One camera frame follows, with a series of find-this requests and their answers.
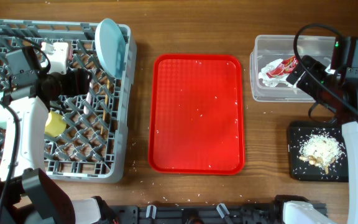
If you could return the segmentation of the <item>clear plastic waste bin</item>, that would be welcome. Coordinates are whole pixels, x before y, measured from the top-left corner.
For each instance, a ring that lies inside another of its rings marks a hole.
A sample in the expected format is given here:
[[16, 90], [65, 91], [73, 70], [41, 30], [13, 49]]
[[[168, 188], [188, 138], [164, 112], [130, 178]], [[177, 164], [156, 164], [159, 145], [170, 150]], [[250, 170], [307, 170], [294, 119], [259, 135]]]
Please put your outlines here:
[[[313, 99], [295, 85], [289, 88], [284, 84], [267, 87], [259, 79], [259, 72], [268, 63], [276, 59], [288, 59], [295, 56], [292, 35], [259, 35], [250, 55], [250, 84], [252, 96], [259, 102], [297, 102], [309, 103]], [[309, 55], [328, 67], [333, 54], [334, 37], [301, 35], [298, 38], [298, 52]]]

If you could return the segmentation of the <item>light blue plate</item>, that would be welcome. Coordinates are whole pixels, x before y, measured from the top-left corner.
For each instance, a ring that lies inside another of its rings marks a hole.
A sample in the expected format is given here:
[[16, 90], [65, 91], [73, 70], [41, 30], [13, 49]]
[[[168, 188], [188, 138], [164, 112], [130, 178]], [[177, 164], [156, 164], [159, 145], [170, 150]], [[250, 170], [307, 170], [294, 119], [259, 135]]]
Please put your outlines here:
[[104, 19], [97, 25], [95, 47], [103, 70], [110, 77], [121, 79], [126, 42], [119, 26], [112, 19]]

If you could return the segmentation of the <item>red plastic serving tray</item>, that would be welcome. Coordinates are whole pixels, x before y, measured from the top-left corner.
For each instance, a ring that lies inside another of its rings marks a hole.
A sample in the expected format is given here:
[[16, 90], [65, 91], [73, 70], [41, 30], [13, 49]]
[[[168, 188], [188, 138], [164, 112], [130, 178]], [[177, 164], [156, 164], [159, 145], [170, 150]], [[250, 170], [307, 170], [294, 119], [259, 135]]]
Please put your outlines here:
[[151, 168], [236, 175], [246, 162], [242, 65], [225, 54], [163, 54], [154, 63]]

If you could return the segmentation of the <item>white tissue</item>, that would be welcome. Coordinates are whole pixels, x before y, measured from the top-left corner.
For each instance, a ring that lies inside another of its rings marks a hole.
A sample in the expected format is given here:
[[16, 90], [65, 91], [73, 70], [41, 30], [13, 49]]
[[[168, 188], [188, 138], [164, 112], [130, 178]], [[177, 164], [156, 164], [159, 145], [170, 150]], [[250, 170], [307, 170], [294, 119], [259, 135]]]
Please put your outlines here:
[[279, 84], [284, 84], [289, 88], [293, 88], [294, 84], [287, 82], [287, 77], [292, 73], [298, 65], [298, 60], [295, 56], [288, 59], [276, 59], [268, 63], [259, 72], [259, 79], [267, 87], [277, 87]]

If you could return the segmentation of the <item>grey plastic dishwasher rack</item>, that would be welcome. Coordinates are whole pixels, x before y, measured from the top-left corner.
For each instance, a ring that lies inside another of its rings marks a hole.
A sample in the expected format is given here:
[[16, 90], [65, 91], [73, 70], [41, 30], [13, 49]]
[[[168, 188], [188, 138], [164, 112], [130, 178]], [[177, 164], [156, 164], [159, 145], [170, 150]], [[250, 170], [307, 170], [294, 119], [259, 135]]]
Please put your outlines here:
[[[41, 43], [67, 42], [73, 49], [71, 68], [92, 73], [91, 103], [86, 95], [59, 96], [50, 111], [63, 116], [66, 130], [57, 137], [44, 135], [44, 169], [52, 179], [83, 182], [118, 182], [124, 172], [127, 142], [127, 109], [134, 82], [137, 46], [132, 31], [117, 24], [126, 42], [121, 79], [102, 68], [95, 47], [98, 23], [20, 21], [0, 19], [0, 98], [10, 87], [12, 70], [7, 53]], [[87, 106], [89, 114], [84, 114]], [[0, 163], [5, 129], [0, 128]]]

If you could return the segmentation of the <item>white plastic fork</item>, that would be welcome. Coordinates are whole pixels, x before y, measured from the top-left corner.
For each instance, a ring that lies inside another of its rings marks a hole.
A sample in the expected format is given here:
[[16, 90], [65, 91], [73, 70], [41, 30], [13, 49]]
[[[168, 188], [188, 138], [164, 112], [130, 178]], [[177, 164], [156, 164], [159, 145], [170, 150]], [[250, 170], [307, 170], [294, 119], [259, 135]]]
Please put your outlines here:
[[[93, 88], [93, 81], [91, 80], [90, 81], [90, 83], [89, 83], [89, 92], [87, 92], [87, 95], [86, 95], [86, 102], [88, 103], [88, 104], [90, 104], [91, 103], [91, 93], [90, 93], [90, 90]], [[87, 106], [84, 106], [84, 108], [83, 108], [83, 112], [84, 112], [84, 114], [89, 114], [89, 109], [88, 109], [88, 107]]]

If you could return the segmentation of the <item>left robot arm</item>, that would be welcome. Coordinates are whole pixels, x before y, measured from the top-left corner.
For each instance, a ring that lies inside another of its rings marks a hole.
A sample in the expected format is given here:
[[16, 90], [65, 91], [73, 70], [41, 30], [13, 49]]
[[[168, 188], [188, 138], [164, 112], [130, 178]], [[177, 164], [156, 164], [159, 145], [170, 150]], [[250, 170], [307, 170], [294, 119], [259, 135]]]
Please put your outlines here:
[[41, 49], [26, 46], [7, 53], [10, 87], [0, 98], [7, 111], [0, 163], [0, 223], [98, 223], [100, 198], [72, 201], [45, 173], [44, 135], [50, 104], [61, 95], [88, 92], [92, 74], [84, 68], [51, 71], [41, 66]]

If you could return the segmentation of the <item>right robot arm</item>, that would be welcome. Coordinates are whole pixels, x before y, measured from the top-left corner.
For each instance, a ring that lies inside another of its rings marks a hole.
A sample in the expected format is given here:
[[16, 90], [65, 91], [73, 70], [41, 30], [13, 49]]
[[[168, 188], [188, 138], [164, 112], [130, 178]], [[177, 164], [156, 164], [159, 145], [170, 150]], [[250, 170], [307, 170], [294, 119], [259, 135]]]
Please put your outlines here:
[[333, 74], [309, 55], [299, 56], [296, 40], [293, 51], [298, 65], [289, 74], [288, 83], [334, 112], [341, 124], [349, 169], [347, 221], [358, 223], [358, 37], [336, 37], [331, 59]]

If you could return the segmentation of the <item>yellow plastic cup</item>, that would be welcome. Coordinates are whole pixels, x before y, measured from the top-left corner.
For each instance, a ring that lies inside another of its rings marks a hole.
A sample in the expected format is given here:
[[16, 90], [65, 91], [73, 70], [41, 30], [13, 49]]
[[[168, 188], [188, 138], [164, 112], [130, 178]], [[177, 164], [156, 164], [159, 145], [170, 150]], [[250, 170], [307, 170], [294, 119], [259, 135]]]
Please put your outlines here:
[[63, 116], [50, 111], [48, 113], [48, 118], [45, 123], [45, 134], [51, 137], [57, 137], [61, 135], [66, 130], [67, 124], [63, 120]]

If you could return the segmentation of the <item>black plastic tray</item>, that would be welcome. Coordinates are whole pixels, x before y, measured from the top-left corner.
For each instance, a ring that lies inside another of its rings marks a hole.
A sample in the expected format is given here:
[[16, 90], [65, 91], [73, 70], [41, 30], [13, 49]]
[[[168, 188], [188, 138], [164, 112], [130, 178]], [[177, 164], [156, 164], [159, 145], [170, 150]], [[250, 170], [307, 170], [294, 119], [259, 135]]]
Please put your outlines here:
[[323, 174], [323, 170], [309, 166], [296, 158], [299, 155], [298, 151], [302, 138], [308, 137], [310, 134], [321, 133], [328, 133], [339, 142], [344, 143], [341, 127], [338, 125], [318, 124], [312, 121], [293, 121], [290, 123], [287, 129], [287, 139], [291, 177], [300, 181], [348, 182], [346, 149], [345, 156], [342, 156], [338, 162], [334, 163], [335, 168], [331, 169], [328, 175]]

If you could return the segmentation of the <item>rice and peanut scraps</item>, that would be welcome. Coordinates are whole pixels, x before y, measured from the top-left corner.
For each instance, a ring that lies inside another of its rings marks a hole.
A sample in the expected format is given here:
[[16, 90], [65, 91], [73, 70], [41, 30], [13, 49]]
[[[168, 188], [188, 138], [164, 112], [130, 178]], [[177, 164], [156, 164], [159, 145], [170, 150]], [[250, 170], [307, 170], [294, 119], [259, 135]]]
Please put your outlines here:
[[323, 174], [328, 175], [331, 169], [335, 168], [334, 163], [345, 156], [345, 145], [328, 133], [310, 134], [302, 138], [299, 146], [299, 155], [296, 158], [323, 170]]

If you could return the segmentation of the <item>red snack wrapper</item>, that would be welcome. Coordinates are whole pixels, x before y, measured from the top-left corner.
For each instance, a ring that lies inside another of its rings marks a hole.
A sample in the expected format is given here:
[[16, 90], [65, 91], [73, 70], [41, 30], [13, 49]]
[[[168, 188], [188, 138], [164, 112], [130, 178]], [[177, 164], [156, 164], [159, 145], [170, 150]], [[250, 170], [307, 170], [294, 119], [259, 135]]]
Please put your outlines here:
[[286, 60], [282, 60], [276, 67], [270, 69], [266, 75], [269, 78], [277, 78], [282, 75], [290, 74], [298, 65], [298, 60], [295, 56], [292, 56]]

